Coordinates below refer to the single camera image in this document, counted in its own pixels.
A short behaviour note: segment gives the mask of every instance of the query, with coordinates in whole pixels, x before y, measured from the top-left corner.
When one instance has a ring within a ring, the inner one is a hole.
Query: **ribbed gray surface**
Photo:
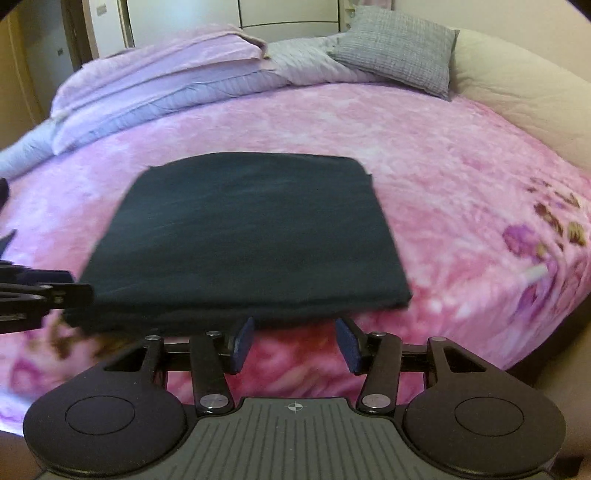
[[[299,403],[297,411],[289,408]],[[129,480],[451,480],[422,461],[385,419],[342,398],[246,399],[232,415],[203,419],[187,442]],[[540,473],[532,479],[550,480]],[[46,473],[40,480],[61,480]]]

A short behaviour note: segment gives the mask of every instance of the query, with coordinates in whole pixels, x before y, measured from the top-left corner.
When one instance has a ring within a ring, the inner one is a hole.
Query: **floral pattern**
[[[443,335],[505,368],[539,346],[589,293],[591,179],[490,109],[389,84],[286,88],[189,109],[56,157],[15,181],[5,258],[79,275],[134,179],[149,166],[215,151],[342,155],[371,173],[414,293],[406,310],[356,316],[408,343]],[[531,178],[531,172],[537,172]],[[46,317],[0,335],[0,429],[27,405],[130,339]],[[355,398],[332,323],[259,332],[243,395]],[[399,401],[421,390],[404,375]],[[185,373],[168,389],[192,400]]]

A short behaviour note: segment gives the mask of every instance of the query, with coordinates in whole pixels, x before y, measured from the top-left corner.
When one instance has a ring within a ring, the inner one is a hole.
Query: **white door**
[[[100,58],[109,57],[125,49],[117,0],[86,0],[90,9],[92,32]]]
[[[237,0],[127,0],[127,6],[136,47],[208,23],[240,27]]]
[[[338,22],[338,0],[240,0],[242,25]]]

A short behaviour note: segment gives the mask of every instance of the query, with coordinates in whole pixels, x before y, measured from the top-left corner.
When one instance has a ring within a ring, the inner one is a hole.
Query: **crosshair marking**
[[[290,403],[287,408],[289,408],[293,413],[297,413],[299,412],[302,408],[305,408],[305,406],[303,406],[301,403],[298,402],[293,402]]]

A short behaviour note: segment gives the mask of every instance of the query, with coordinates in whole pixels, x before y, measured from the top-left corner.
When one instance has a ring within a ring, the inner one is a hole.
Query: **padded headboard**
[[[591,173],[591,83],[499,38],[461,30],[452,89]]]

